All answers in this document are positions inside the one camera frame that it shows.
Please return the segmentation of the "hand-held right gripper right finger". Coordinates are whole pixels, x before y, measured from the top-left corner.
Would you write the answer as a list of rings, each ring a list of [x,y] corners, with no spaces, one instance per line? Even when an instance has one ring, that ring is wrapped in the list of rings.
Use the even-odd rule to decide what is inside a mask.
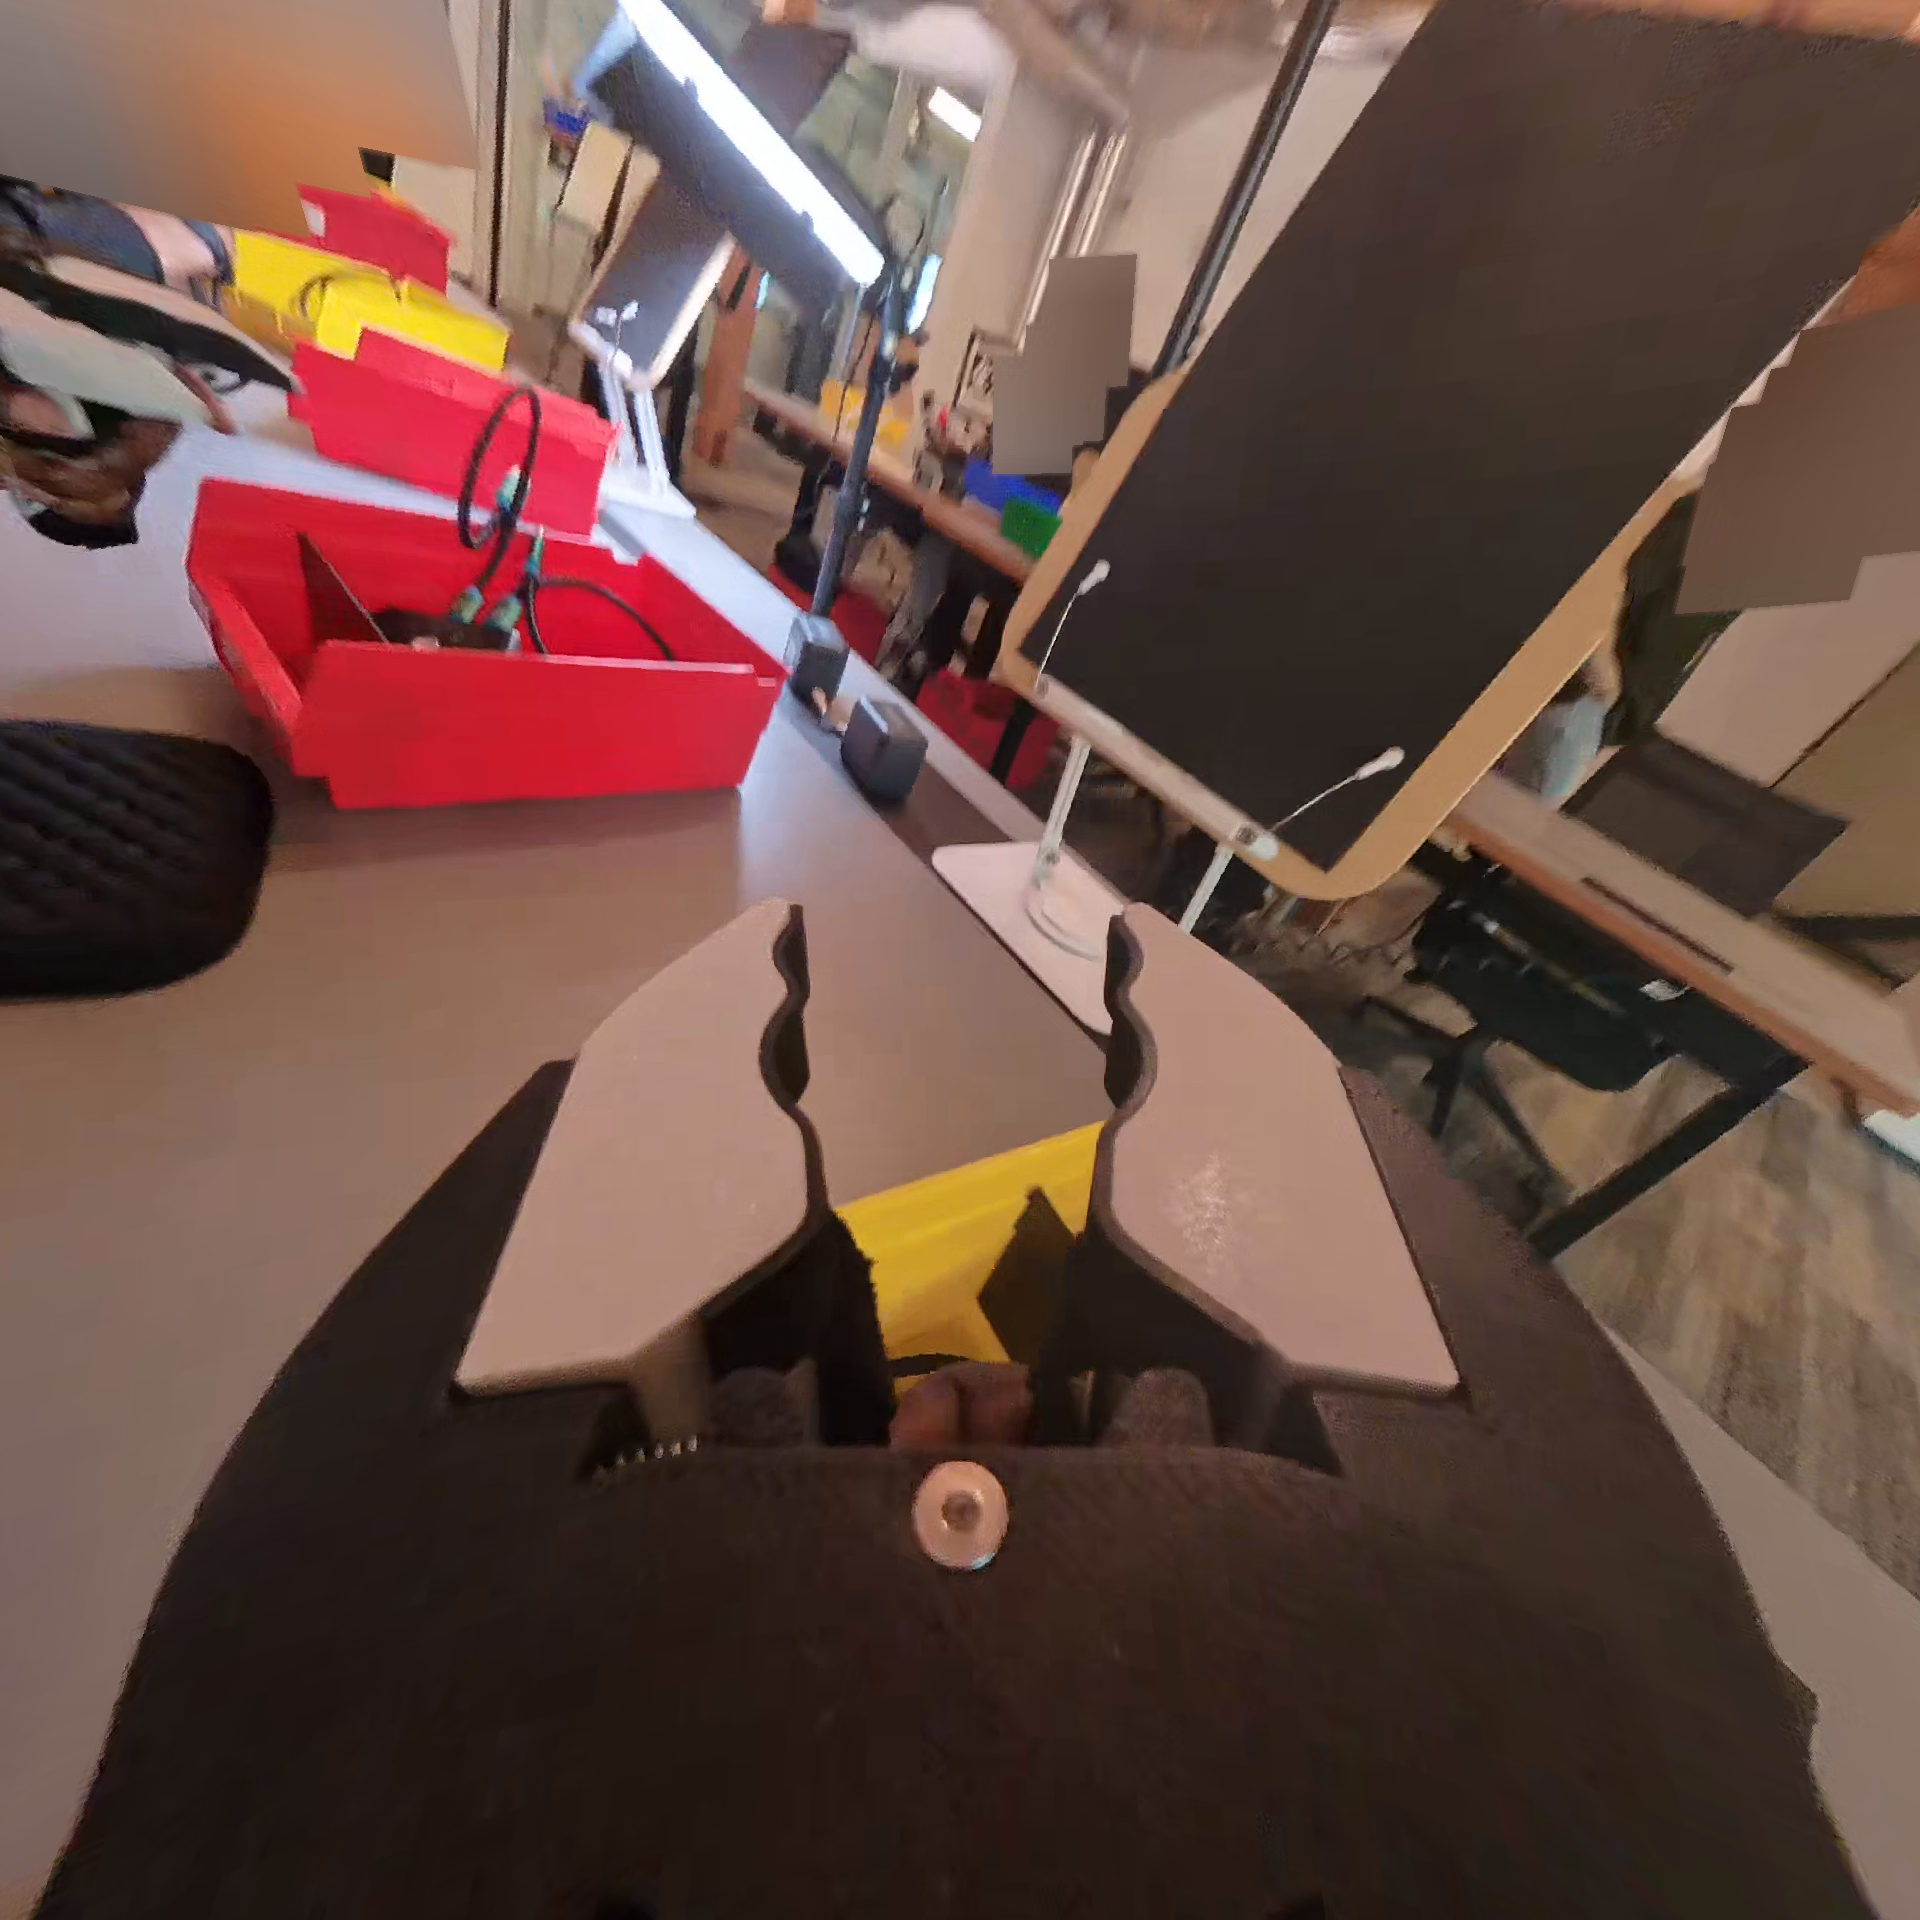
[[[1090,1221],[1294,1379],[1448,1397],[1459,1370],[1336,1052],[1150,904],[1107,942]]]

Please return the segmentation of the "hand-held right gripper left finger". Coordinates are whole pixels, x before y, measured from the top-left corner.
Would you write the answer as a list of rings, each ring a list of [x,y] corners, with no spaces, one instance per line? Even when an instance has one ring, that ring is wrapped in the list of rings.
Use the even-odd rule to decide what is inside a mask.
[[[647,1438],[709,1427],[709,1327],[827,1215],[803,1117],[806,933],[756,901],[582,1041],[454,1385],[613,1387]]]

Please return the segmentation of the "large yellow plastic bin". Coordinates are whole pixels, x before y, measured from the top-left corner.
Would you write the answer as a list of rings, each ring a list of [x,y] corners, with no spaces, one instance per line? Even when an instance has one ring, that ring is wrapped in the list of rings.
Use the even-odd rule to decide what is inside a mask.
[[[897,1382],[949,1362],[1005,1362],[976,1298],[1027,1190],[1046,1190],[1074,1240],[1090,1212],[1098,1126],[1039,1140],[845,1206],[868,1262],[880,1345]]]

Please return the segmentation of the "person's right hand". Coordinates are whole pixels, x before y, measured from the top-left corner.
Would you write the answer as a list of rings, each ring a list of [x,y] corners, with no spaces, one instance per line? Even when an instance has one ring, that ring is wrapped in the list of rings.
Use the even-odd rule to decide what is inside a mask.
[[[1021,1447],[1030,1438],[1034,1387],[1014,1362],[949,1362],[907,1385],[887,1427],[897,1455],[967,1455]]]

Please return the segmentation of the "black bin divider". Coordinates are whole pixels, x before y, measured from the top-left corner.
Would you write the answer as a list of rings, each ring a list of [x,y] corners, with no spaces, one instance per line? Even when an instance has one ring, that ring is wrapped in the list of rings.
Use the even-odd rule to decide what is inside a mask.
[[[324,559],[324,553],[315,549],[315,544],[306,533],[298,533],[298,559],[300,559],[300,585],[302,585],[302,603],[306,603],[314,646],[324,646],[324,644],[385,646],[387,644],[387,636],[382,634],[376,618],[350,591],[339,569]]]
[[[1074,1230],[1046,1190],[1027,1190],[976,1305],[1001,1357],[1034,1370],[1058,1327]]]

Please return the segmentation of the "brown wooden desk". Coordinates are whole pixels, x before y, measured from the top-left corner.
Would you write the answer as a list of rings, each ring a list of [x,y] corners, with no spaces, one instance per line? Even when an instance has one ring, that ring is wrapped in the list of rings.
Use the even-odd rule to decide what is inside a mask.
[[[801,603],[808,603],[829,544],[814,525],[823,498],[837,495],[845,476],[843,455],[853,448],[853,427],[831,425],[820,404],[776,397],[756,381],[749,381],[744,397],[755,435],[801,460],[801,489],[789,525],[775,549],[775,577],[793,588]],[[941,576],[919,624],[904,631],[907,599],[901,599],[892,613],[897,636],[878,650],[893,663],[919,659],[912,684],[947,671],[952,659],[964,659],[967,680],[987,684],[1034,554],[1013,544],[987,507],[919,487],[901,460],[872,448],[850,545],[878,533],[897,535],[914,559],[926,559]]]
[[[1915,1117],[1915,1000],[1846,972],[1787,931],[1735,916],[1494,774],[1429,830],[1429,843],[1470,850],[1482,868],[1555,901],[1598,942],[1624,948],[1651,977],[1706,1000],[1763,1041],[1753,1075],[1723,1075],[1723,1092],[1675,1129],[1545,1215],[1526,1236],[1537,1258],[1555,1262],[1591,1238],[1801,1075],[1821,1077],[1863,1117]]]

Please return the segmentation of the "black panel on white stand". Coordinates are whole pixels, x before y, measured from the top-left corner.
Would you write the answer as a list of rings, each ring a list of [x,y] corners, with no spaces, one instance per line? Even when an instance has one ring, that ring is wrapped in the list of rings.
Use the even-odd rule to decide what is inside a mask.
[[[1370,893],[1912,205],[1915,5],[1432,5],[1114,431],[995,680],[1280,893]]]
[[[729,255],[729,232],[682,190],[654,181],[564,325],[568,345],[585,355],[589,397],[609,423],[603,510],[694,516],[668,474],[657,388],[693,339]]]

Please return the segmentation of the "black floor lamp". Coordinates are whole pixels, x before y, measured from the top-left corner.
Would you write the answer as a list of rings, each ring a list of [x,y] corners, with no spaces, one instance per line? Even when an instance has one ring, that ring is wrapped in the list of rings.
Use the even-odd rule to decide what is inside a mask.
[[[1253,200],[1260,194],[1260,184],[1268,178],[1268,167],[1280,147],[1280,138],[1298,104],[1298,95],[1308,81],[1308,70],[1331,31],[1331,21],[1339,15],[1339,5],[1303,5],[1303,15],[1294,22],[1294,32],[1285,36],[1272,85],[1268,90],[1260,112],[1253,118],[1253,128],[1248,134],[1248,143],[1238,157],[1238,167],[1226,181],[1226,194],[1212,219],[1212,230],[1194,255],[1194,268],[1188,276],[1188,286],[1171,311],[1171,320],[1164,326],[1164,339],[1162,351],[1153,360],[1150,375],[1162,379],[1169,372],[1186,370],[1186,362],[1192,360],[1192,354],[1199,351],[1199,336],[1204,326],[1204,318],[1212,311],[1212,301],[1221,288],[1221,278],[1226,276],[1234,245],[1242,239],[1242,230],[1248,227],[1248,216],[1253,208]]]

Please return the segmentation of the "led light panel on stand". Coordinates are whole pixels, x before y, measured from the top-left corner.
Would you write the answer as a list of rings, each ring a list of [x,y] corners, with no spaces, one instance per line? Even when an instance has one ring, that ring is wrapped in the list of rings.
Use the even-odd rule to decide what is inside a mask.
[[[591,60],[589,95],[609,128],[638,138],[719,232],[814,313],[859,292],[872,313],[872,362],[808,611],[829,618],[859,510],[878,416],[904,336],[904,261],[880,216],[801,138],[845,64],[845,41],[762,22],[722,60],[671,5],[619,5],[609,60]]]

